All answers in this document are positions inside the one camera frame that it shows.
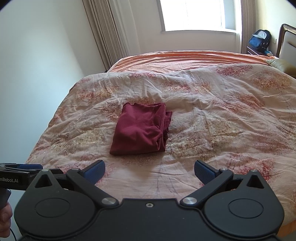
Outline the person's left hand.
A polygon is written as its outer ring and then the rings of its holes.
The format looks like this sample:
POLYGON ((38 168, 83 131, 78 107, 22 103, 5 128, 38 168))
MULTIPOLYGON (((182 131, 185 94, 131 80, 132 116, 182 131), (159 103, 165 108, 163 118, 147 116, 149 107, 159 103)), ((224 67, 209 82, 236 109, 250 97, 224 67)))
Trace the person's left hand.
POLYGON ((10 230, 12 216, 13 212, 11 205, 7 202, 6 205, 1 209, 1 232, 10 230))

